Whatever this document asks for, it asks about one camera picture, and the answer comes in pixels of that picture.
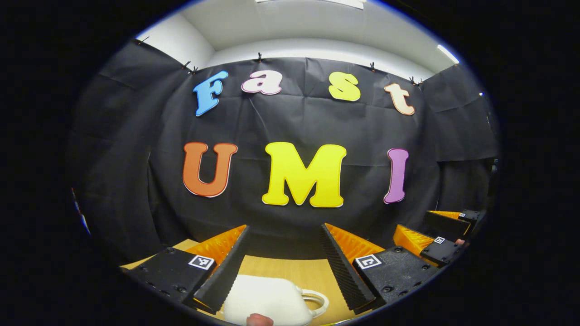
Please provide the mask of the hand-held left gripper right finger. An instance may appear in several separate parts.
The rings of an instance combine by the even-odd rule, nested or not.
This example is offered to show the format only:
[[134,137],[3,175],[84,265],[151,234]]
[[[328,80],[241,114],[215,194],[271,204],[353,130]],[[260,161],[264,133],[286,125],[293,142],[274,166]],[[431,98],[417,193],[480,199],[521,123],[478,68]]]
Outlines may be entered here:
[[355,314],[393,306],[435,278],[439,266],[406,246],[383,248],[323,223],[321,246],[349,310]]

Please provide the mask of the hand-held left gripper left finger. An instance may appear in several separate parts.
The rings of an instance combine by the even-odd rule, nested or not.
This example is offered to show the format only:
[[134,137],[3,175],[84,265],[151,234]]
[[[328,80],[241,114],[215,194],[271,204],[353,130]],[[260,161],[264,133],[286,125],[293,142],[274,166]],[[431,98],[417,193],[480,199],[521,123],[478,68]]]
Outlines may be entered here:
[[216,314],[237,278],[249,236],[250,227],[239,225],[186,250],[167,247],[145,262],[121,270],[176,305]]

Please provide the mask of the white suitcase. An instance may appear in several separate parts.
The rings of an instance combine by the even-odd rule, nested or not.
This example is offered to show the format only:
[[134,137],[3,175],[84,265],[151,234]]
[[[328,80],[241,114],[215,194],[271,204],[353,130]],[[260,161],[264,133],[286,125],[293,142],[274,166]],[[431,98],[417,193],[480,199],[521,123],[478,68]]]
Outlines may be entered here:
[[273,326],[310,326],[324,314],[329,299],[283,278],[239,274],[223,305],[227,322],[242,325],[252,313],[273,320]]

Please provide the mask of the computer monitor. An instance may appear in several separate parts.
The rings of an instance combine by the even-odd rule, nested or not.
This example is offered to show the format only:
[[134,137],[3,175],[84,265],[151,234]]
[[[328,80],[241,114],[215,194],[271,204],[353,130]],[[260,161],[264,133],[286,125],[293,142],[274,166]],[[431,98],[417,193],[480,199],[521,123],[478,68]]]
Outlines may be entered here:
[[87,235],[89,237],[91,237],[91,231],[90,231],[89,226],[87,224],[87,220],[85,218],[85,215],[82,213],[82,210],[81,210],[81,208],[79,206],[78,198],[77,198],[77,196],[75,194],[74,188],[71,187],[70,188],[70,191],[71,191],[72,200],[74,202],[75,210],[77,211],[77,213],[79,215],[79,218],[81,220],[81,223],[82,223],[85,231],[87,232]]

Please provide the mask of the small ceiling light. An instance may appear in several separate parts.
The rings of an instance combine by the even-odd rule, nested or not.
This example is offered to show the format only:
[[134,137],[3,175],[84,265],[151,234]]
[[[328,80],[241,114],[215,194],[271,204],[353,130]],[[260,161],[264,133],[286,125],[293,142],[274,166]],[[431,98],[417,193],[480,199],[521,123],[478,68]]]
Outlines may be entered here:
[[459,59],[452,54],[445,46],[439,44],[437,45],[437,49],[444,54],[451,62],[453,62],[454,65],[458,65],[460,64]]

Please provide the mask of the long ceiling light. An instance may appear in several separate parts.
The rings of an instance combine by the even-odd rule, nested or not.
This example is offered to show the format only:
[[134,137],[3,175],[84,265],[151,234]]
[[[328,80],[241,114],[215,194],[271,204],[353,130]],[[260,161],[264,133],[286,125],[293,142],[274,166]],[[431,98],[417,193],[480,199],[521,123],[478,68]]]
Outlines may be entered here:
[[256,3],[286,2],[286,3],[326,3],[346,8],[364,10],[368,0],[254,0]]

